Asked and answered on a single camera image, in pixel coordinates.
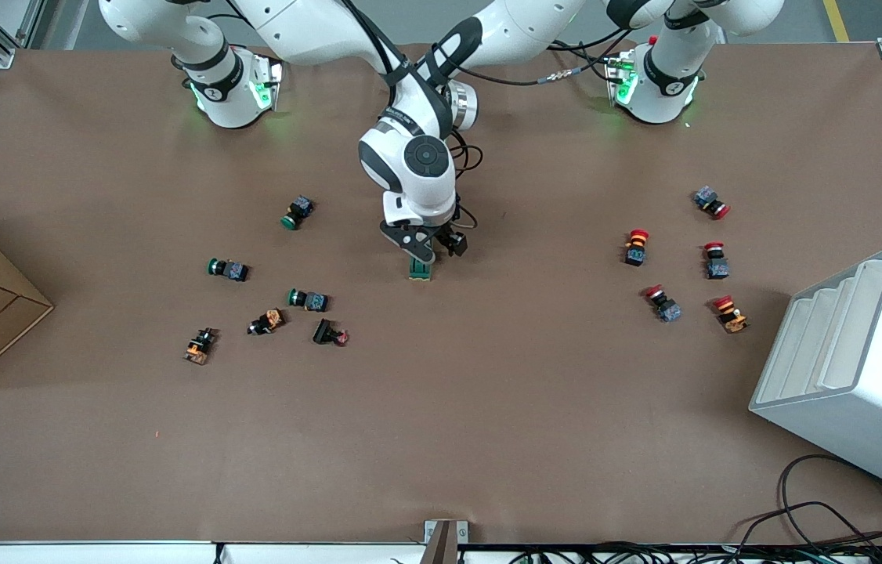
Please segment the metal table edge bracket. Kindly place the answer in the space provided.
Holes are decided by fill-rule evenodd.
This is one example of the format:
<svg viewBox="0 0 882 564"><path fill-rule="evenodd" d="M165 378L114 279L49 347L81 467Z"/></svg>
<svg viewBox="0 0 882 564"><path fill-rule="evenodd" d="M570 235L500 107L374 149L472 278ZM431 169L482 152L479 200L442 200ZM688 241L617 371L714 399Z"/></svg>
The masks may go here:
<svg viewBox="0 0 882 564"><path fill-rule="evenodd" d="M469 542L469 530L467 520L426 520L419 564L465 564L460 546Z"/></svg>

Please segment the black square pushbutton red terminals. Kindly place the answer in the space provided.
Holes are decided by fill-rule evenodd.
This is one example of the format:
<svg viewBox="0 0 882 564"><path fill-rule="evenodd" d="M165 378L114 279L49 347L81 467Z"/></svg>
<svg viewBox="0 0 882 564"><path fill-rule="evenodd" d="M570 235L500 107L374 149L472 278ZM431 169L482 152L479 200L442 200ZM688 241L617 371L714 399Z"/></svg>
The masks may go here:
<svg viewBox="0 0 882 564"><path fill-rule="evenodd" d="M348 342L350 336L345 330L337 330L334 328L330 319L322 318L313 332L312 342L316 344L334 344L336 346L344 346Z"/></svg>

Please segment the white stepped storage rack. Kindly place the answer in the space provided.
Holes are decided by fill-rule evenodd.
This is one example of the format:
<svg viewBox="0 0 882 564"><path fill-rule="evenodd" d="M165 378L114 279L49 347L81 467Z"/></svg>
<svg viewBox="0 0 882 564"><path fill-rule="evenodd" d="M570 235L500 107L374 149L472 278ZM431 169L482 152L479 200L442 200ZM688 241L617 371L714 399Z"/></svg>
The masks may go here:
<svg viewBox="0 0 882 564"><path fill-rule="evenodd" d="M882 479L882 251L790 298L749 408Z"/></svg>

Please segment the orange black pushbutton switch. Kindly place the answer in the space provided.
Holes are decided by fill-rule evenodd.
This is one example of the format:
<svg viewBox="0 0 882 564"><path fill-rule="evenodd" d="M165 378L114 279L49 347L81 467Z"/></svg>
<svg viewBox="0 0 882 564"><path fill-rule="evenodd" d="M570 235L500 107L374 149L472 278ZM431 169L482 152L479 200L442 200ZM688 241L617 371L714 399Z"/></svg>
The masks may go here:
<svg viewBox="0 0 882 564"><path fill-rule="evenodd" d="M250 322L247 333L254 336L273 334L277 328L284 325L284 322L286 321L284 321L284 315L280 309L269 309Z"/></svg>

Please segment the orange black selector switch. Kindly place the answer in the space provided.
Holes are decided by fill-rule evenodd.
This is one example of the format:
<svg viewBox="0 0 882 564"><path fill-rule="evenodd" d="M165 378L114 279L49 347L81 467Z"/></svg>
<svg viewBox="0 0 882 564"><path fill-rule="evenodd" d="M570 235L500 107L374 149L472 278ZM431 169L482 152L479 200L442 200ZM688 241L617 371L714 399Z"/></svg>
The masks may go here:
<svg viewBox="0 0 882 564"><path fill-rule="evenodd" d="M215 329L206 327L197 332L197 336L187 343L186 351L183 353L183 359L193 362L199 367L203 367L211 355L213 346L216 343Z"/></svg>

